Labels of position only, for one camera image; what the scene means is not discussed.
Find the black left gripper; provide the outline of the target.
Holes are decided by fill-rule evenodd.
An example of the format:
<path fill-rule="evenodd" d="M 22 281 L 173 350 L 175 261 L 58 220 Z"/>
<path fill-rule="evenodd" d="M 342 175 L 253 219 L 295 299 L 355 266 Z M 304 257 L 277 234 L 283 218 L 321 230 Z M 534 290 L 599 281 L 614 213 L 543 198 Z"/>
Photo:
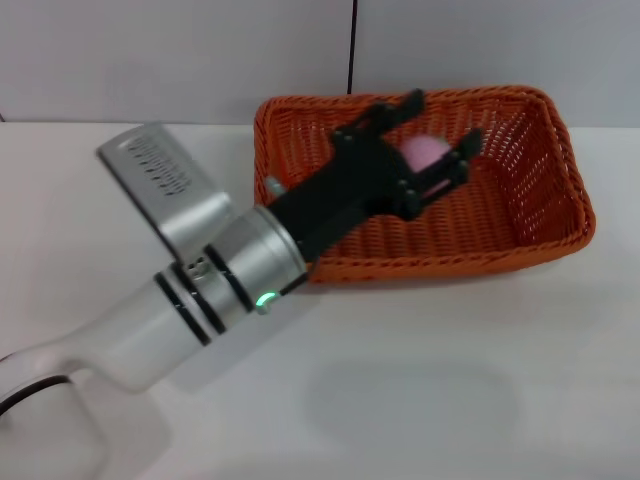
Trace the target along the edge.
<path fill-rule="evenodd" d="M 315 261 L 357 226 L 378 215 L 414 220 L 429 205 L 469 181 L 483 148 L 474 128 L 454 146 L 426 134 L 403 142 L 400 152 L 382 137 L 425 110 L 414 89 L 397 104 L 376 101 L 333 132 L 334 156 L 267 209 Z"/>

